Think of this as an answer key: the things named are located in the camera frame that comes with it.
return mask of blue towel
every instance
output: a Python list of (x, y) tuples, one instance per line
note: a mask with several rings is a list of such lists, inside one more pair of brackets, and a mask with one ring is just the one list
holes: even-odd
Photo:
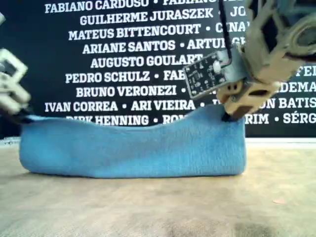
[(20, 161), (33, 173), (92, 178), (159, 178), (243, 173), (244, 119), (222, 122), (209, 105), (169, 124), (100, 126), (32, 116), (22, 126)]

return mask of beige carpet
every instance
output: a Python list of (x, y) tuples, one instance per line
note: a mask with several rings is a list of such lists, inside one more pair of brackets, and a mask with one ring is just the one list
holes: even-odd
[(1, 237), (316, 237), (316, 150), (248, 150), (236, 177), (31, 174), (0, 149)]

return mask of floor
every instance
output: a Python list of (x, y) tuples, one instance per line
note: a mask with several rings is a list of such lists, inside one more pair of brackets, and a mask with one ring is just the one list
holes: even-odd
[(248, 148), (244, 174), (36, 175), (0, 149), (0, 237), (316, 237), (316, 150)]

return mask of wall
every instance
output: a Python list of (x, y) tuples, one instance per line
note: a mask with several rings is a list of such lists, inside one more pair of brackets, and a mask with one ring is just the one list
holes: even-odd
[[(124, 2), (134, 5), (117, 8)], [(224, 48), (215, 0), (80, 4), (86, 9), (62, 0), (0, 3), (7, 18), (0, 45), (29, 66), (22, 85), (38, 115), (149, 126), (218, 104), (215, 95), (190, 101), (180, 71), (195, 57)], [(244, 41), (249, 24), (243, 4), (225, 2), (233, 42)], [(316, 65), (306, 65), (258, 113), (246, 116), (247, 137), (315, 138), (315, 91)], [(17, 127), (1, 122), (2, 137), (18, 136)]]

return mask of black cable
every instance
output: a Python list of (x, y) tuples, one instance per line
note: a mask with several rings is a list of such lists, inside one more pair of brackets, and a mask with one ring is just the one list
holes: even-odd
[(227, 49), (227, 55), (228, 55), (228, 62), (223, 64), (223, 67), (226, 67), (226, 66), (230, 65), (232, 62), (231, 48), (233, 46), (232, 46), (232, 41), (231, 41), (231, 38), (230, 38), (228, 30), (227, 30), (227, 20), (226, 20), (226, 13), (225, 13), (225, 7), (224, 7), (223, 0), (218, 0), (218, 6), (219, 6), (219, 11), (220, 11), (221, 23), (223, 25), (225, 47)]

